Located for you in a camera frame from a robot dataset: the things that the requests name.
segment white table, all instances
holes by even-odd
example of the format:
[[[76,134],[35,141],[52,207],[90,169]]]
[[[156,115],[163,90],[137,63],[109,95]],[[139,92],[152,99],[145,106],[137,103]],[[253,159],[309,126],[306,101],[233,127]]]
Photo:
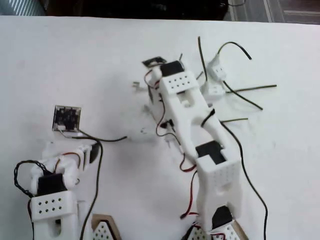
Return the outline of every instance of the white table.
[[[15,188],[13,169],[21,160],[39,159],[45,142],[61,137],[51,131],[54,105],[82,107],[80,126],[97,137],[137,131],[147,124],[140,112],[148,96],[131,87],[143,81],[141,61],[159,55],[171,61],[183,53],[197,74],[197,36],[206,61],[227,41],[251,54],[249,61],[235,46],[223,49],[232,87],[278,84],[244,93],[263,111],[230,95],[213,104],[221,120],[249,117],[228,126],[269,208],[268,239],[318,238],[320,26],[2,16],[0,36],[0,239],[31,239],[27,197]],[[180,239],[194,217],[179,219],[192,175],[179,171],[177,150],[164,139],[104,149],[94,212],[112,215],[123,239]],[[28,169],[22,167],[19,177],[25,187]],[[250,239],[262,239],[264,208],[241,180],[239,222]]]

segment black circuit board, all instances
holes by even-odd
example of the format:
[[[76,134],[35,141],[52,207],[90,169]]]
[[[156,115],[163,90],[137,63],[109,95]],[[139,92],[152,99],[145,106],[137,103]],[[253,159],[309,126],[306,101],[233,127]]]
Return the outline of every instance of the black circuit board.
[[[59,106],[54,109],[52,130],[59,131],[58,126],[64,126],[65,132],[77,132],[80,125],[81,107]]]

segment cable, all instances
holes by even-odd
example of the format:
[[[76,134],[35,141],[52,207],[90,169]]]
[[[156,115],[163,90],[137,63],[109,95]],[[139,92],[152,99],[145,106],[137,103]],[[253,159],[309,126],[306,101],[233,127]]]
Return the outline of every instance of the cable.
[[[17,165],[15,166],[14,170],[13,170],[13,181],[14,181],[14,185],[21,190],[21,192],[23,192],[25,195],[27,195],[29,198],[32,198],[34,195],[28,191],[25,190],[19,183],[18,183],[18,169],[20,167],[20,165],[22,164],[36,164],[39,168],[41,168],[41,170],[43,171],[43,175],[50,175],[52,174],[52,172],[48,171],[48,169],[46,168],[46,166],[39,162],[39,161],[35,161],[35,160],[25,160],[25,161],[21,161],[18,162]]]
[[[207,121],[211,116],[213,116],[215,113],[216,113],[215,109],[212,108],[212,110],[211,110],[211,112],[208,114],[208,116],[206,116],[206,118],[202,121],[202,123],[201,123],[201,127],[202,127],[202,128],[204,127],[206,121]]]
[[[240,6],[245,5],[245,4],[246,4],[246,1],[247,1],[247,0],[243,0],[243,3],[240,3],[240,4],[229,4],[229,3],[228,3],[228,5],[229,5],[230,7],[240,7]]]
[[[247,56],[247,58],[249,60],[252,60],[252,57],[249,55],[249,53],[245,50],[245,48],[243,46],[241,46],[239,43],[236,43],[234,41],[227,41],[226,43],[224,43],[218,50],[218,53],[217,54],[220,54],[221,50],[224,48],[225,45],[228,45],[228,44],[234,44],[236,46],[238,46],[242,52]]]
[[[184,154],[183,154],[183,159],[182,159],[182,161],[181,161],[181,163],[180,163],[180,166],[179,166],[179,168],[180,168],[180,170],[181,170],[182,172],[189,173],[189,172],[191,172],[193,169],[195,169],[195,168],[197,167],[197,165],[195,164],[195,165],[193,165],[192,167],[189,167],[189,168],[187,168],[187,169],[183,169],[183,168],[182,168],[182,165],[184,164],[185,160],[186,160],[186,154],[184,153]]]
[[[202,54],[202,48],[201,48],[201,39],[200,36],[198,36],[198,48],[199,48],[199,53],[200,53],[200,58],[201,58],[201,63],[205,75],[205,81],[208,82],[208,76],[207,76],[207,70],[206,70],[206,64],[204,60],[204,55]]]
[[[27,209],[28,209],[28,214],[29,214],[30,221],[31,221],[31,226],[32,226],[32,240],[35,240],[35,227],[34,227],[34,223],[32,222],[32,217],[31,217],[32,212],[31,212],[30,204],[31,204],[31,199],[29,199],[29,201],[28,201]]]
[[[106,142],[106,143],[119,142],[119,141],[121,141],[121,140],[124,140],[124,139],[127,139],[127,138],[128,138],[127,136],[123,136],[123,137],[120,137],[120,138],[118,138],[118,139],[112,139],[112,140],[110,140],[110,139],[102,139],[102,138],[97,138],[97,137],[91,136],[91,135],[89,135],[88,133],[86,133],[86,132],[84,132],[84,131],[82,131],[82,130],[80,130],[80,129],[79,129],[79,132],[82,133],[82,134],[84,134],[84,135],[87,135],[88,137],[90,137],[90,138],[92,138],[92,139],[94,139],[94,140],[96,140],[96,141]]]
[[[60,161],[61,161],[61,159],[59,158],[58,161],[56,161],[56,163],[55,163],[54,170],[53,170],[54,174],[56,173],[56,170],[57,170],[57,167],[58,167],[58,164],[60,163]]]
[[[194,200],[194,196],[193,196],[193,182],[194,182],[194,178],[195,178],[195,175],[198,171],[195,171],[193,176],[192,176],[192,179],[191,179],[191,184],[190,184],[190,200],[189,200],[189,206],[187,208],[187,210],[185,211],[184,214],[182,214],[180,216],[180,219],[184,219],[190,212],[190,209],[191,209],[191,206],[192,206],[192,202]]]
[[[241,96],[239,93],[235,92],[231,87],[229,87],[229,85],[226,83],[226,81],[223,81],[223,83],[233,94],[237,95],[239,98],[245,100],[246,102],[256,106],[258,109],[263,110],[263,108],[261,106],[259,106],[258,104],[254,103],[253,101],[250,101],[249,99],[247,99],[244,96]]]
[[[158,133],[158,128],[159,128],[161,122],[164,120],[164,117],[165,117],[165,114],[166,114],[165,102],[164,102],[164,100],[163,100],[163,98],[162,98],[161,95],[160,95],[160,98],[161,98],[160,102],[162,102],[162,106],[163,106],[163,114],[162,114],[162,116],[161,116],[161,118],[160,118],[160,121],[159,121],[159,122],[157,123],[157,125],[156,125],[155,134],[156,134],[158,137],[164,137],[164,136],[167,136],[167,135],[172,135],[172,136],[174,136],[175,140],[178,142],[178,144],[179,144],[179,146],[180,146],[181,143],[180,143],[179,139],[178,139],[177,136],[176,136],[175,134],[173,134],[172,132],[167,132],[167,133],[165,133],[165,134],[159,134],[159,133]],[[189,167],[189,168],[187,168],[187,169],[183,169],[183,168],[182,168],[182,165],[184,164],[185,160],[186,160],[186,154],[183,153],[183,159],[182,159],[182,161],[181,161],[181,163],[180,163],[180,166],[179,166],[179,168],[180,168],[181,171],[183,171],[183,172],[185,172],[185,173],[188,173],[188,172],[191,172],[193,169],[195,169],[195,168],[197,167],[197,165],[195,164],[195,165],[193,165],[192,167]]]
[[[255,86],[255,87],[248,87],[248,88],[240,88],[240,89],[236,89],[234,90],[235,92],[243,92],[243,91],[250,91],[250,90],[257,90],[257,89],[266,89],[266,88],[276,88],[277,85],[273,84],[273,85],[264,85],[264,86]],[[226,91],[226,94],[232,94],[232,91]]]
[[[204,71],[201,71],[200,74],[195,79],[198,80],[202,76],[202,74],[204,74]]]
[[[242,121],[242,120],[249,120],[249,118],[247,118],[247,117],[245,117],[245,118],[235,118],[235,119],[224,120],[224,121],[220,121],[220,122],[221,123],[230,123],[230,122]]]
[[[145,75],[144,75],[144,82],[145,82],[145,84],[149,87],[149,88],[151,88],[151,89],[154,89],[154,87],[153,86],[151,86],[151,85],[149,85],[148,84],[148,82],[147,82],[147,76],[150,74],[152,72],[152,69],[151,70],[149,70]]]
[[[66,152],[66,153],[64,153],[62,155],[65,156],[65,155],[73,155],[73,154],[78,156],[78,169],[79,169],[80,168],[80,163],[81,163],[81,157],[80,157],[80,155],[78,153],[76,153],[76,152]]]
[[[249,178],[249,176],[247,174],[247,170],[246,170],[245,162],[244,162],[244,153],[243,153],[241,142],[239,141],[237,136],[223,122],[220,122],[220,123],[225,128],[225,130],[227,130],[227,132],[234,138],[234,140],[238,144],[239,149],[240,149],[241,165],[242,165],[242,169],[243,169],[245,178],[247,179],[247,181],[248,181],[249,185],[251,186],[252,190],[255,192],[255,194],[258,196],[258,198],[260,199],[260,201],[262,202],[262,204],[264,206],[265,216],[264,216],[264,224],[263,224],[263,239],[266,240],[267,239],[267,236],[266,236],[267,219],[268,219],[268,208],[267,208],[267,205],[266,205],[265,201],[263,200],[263,198],[258,193],[258,191],[256,190],[256,188],[254,187],[254,185],[252,184],[252,182],[251,182],[251,180],[250,180],[250,178]]]
[[[95,140],[94,138],[91,138],[91,137],[73,137],[73,138],[76,138],[76,139],[90,139],[90,140]],[[97,141],[95,140],[99,146],[100,146],[100,159],[99,159],[99,163],[98,163],[98,169],[97,169],[97,173],[96,173],[96,182],[95,182],[95,195],[94,195],[94,198],[93,198],[93,201],[91,203],[91,206],[89,208],[89,211],[83,221],[83,225],[82,225],[82,229],[81,229],[81,234],[80,234],[80,240],[83,240],[84,239],[84,233],[85,233],[85,228],[86,228],[86,225],[87,225],[87,221],[88,221],[88,218],[92,212],[92,209],[94,208],[94,205],[96,203],[96,200],[97,200],[97,197],[98,197],[98,194],[99,194],[99,177],[100,177],[100,169],[101,169],[101,163],[102,163],[102,158],[103,158],[103,155],[104,155],[104,147],[102,145],[102,143],[100,141]]]

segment floor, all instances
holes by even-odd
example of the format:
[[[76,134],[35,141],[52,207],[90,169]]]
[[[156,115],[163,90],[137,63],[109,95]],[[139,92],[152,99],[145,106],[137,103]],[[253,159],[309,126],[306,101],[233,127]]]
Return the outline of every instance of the floor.
[[[244,0],[229,0],[237,5]],[[226,21],[320,25],[320,0],[246,0],[230,6]]]

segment black wire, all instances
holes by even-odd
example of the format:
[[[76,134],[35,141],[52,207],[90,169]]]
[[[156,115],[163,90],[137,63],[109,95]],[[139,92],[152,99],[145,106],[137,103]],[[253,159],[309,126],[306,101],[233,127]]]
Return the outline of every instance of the black wire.
[[[195,79],[198,80],[202,76],[202,74],[204,74],[204,71],[201,71],[200,74]]]
[[[102,163],[102,158],[103,158],[103,155],[104,155],[104,147],[102,145],[102,143],[98,140],[96,140],[95,138],[92,138],[92,137],[85,137],[85,136],[74,136],[72,137],[73,139],[89,139],[89,140],[95,140],[99,146],[100,146],[100,149],[101,149],[101,152],[100,152],[100,159],[99,159],[99,163],[98,163],[98,169],[97,169],[97,173],[96,173],[96,182],[95,182],[95,194],[94,194],[94,198],[93,198],[93,201],[91,203],[91,206],[89,208],[89,211],[87,213],[87,215],[85,216],[85,219],[83,221],[83,225],[82,225],[82,228],[81,228],[81,234],[80,234],[80,240],[83,240],[84,238],[84,233],[85,233],[85,229],[86,229],[86,225],[87,225],[87,221],[88,221],[88,218],[92,212],[92,209],[94,208],[94,205],[96,203],[96,200],[98,198],[98,194],[99,194],[99,177],[100,177],[100,169],[101,169],[101,163]]]
[[[180,143],[179,139],[177,138],[177,136],[176,136],[175,134],[173,134],[172,132],[167,132],[167,133],[165,133],[165,134],[159,134],[159,133],[158,133],[158,128],[159,128],[161,122],[164,120],[165,114],[166,114],[166,106],[165,106],[164,100],[162,99],[162,96],[161,96],[161,95],[160,95],[160,98],[161,98],[160,102],[162,102],[162,106],[163,106],[163,114],[162,114],[162,116],[161,116],[161,118],[160,118],[160,121],[159,121],[159,122],[157,123],[157,125],[156,125],[155,134],[156,134],[158,137],[164,137],[164,136],[167,136],[167,135],[172,135],[172,136],[174,136],[174,138],[175,138],[175,140],[178,142],[178,144],[181,145],[181,143]]]
[[[265,209],[265,216],[264,216],[264,224],[263,224],[263,239],[266,240],[267,236],[266,236],[266,231],[267,231],[267,219],[268,219],[268,208],[267,205],[264,201],[264,199],[260,196],[260,194],[258,193],[258,191],[256,190],[256,188],[254,187],[254,185],[252,184],[248,174],[247,174],[247,170],[245,167],[245,162],[244,162],[244,153],[243,153],[243,149],[242,149],[242,145],[241,142],[239,141],[239,139],[237,138],[237,136],[223,123],[221,122],[221,125],[225,128],[225,130],[227,130],[227,132],[234,138],[234,140],[236,141],[236,143],[239,146],[240,149],[240,156],[241,156],[241,165],[242,165],[242,169],[245,175],[245,178],[247,179],[249,185],[251,186],[252,190],[255,192],[255,194],[258,196],[258,198],[260,199],[260,201],[262,202],[264,209]]]
[[[202,123],[201,123],[201,127],[202,127],[202,128],[204,127],[206,121],[207,121],[211,116],[213,116],[215,113],[216,113],[216,111],[215,111],[215,109],[213,108],[213,109],[210,111],[210,113],[208,114],[208,116],[206,116],[206,118],[202,121]]]
[[[236,118],[236,119],[224,120],[224,121],[220,121],[220,122],[221,123],[230,123],[230,122],[241,121],[241,120],[249,120],[249,118],[247,118],[247,117],[245,117],[245,118]]]
[[[31,199],[29,199],[28,201],[27,208],[28,208],[28,214],[29,214],[31,226],[32,226],[32,240],[35,240],[35,227],[34,227],[34,223],[32,222],[30,203],[31,203]]]
[[[231,87],[229,87],[229,85],[226,83],[226,81],[223,81],[223,83],[233,94],[237,95],[239,98],[245,100],[246,102],[256,106],[258,109],[263,110],[263,108],[261,106],[259,106],[258,104],[254,103],[253,101],[250,101],[249,99],[245,98],[244,96],[241,96],[239,93],[234,91]]]
[[[203,55],[203,53],[202,53],[200,36],[198,36],[198,48],[199,48],[201,63],[202,63],[202,67],[203,67],[203,71],[204,71],[204,75],[205,75],[205,81],[208,82],[206,64],[205,64],[205,60],[204,60],[204,55]]]
[[[238,46],[242,52],[247,56],[247,58],[249,60],[252,60],[252,57],[249,55],[249,53],[245,50],[245,48],[243,46],[241,46],[239,43],[236,43],[234,41],[227,41],[226,43],[224,43],[218,50],[218,53],[217,54],[220,54],[221,50],[224,48],[225,45],[228,45],[228,44],[234,44],[236,46]]]
[[[247,1],[247,0],[244,0],[243,3],[240,3],[240,4],[229,4],[229,3],[228,3],[228,5],[231,6],[231,7],[240,7],[240,6],[245,5],[245,4],[246,4],[246,1]]]
[[[247,88],[240,88],[240,89],[235,89],[235,92],[244,92],[244,91],[250,91],[250,90],[258,90],[258,89],[266,89],[266,88],[275,88],[277,87],[277,84],[272,84],[272,85],[264,85],[264,86],[254,86],[254,87],[247,87]],[[226,91],[226,94],[232,94],[232,91]]]
[[[123,136],[123,137],[120,137],[120,138],[118,138],[118,139],[109,140],[109,139],[102,139],[102,138],[97,138],[97,137],[91,136],[91,135],[89,135],[88,133],[86,133],[86,132],[84,132],[84,131],[82,131],[82,130],[80,130],[80,129],[79,129],[79,132],[82,133],[82,134],[84,134],[84,135],[87,135],[88,137],[90,137],[90,138],[92,138],[92,139],[94,139],[94,140],[96,140],[96,141],[106,142],[106,143],[119,142],[119,141],[121,141],[121,140],[124,140],[124,139],[127,139],[127,138],[128,138],[127,136]]]
[[[52,174],[52,172],[48,171],[48,169],[46,168],[46,166],[39,162],[39,161],[35,161],[35,160],[25,160],[25,161],[20,161],[17,163],[17,165],[15,166],[14,170],[13,170],[13,181],[14,181],[14,185],[21,190],[21,192],[23,192],[25,195],[27,195],[29,198],[32,198],[34,195],[28,191],[25,190],[18,182],[18,170],[19,167],[22,164],[36,164],[39,168],[41,168],[41,170],[43,171],[43,175],[49,175]]]

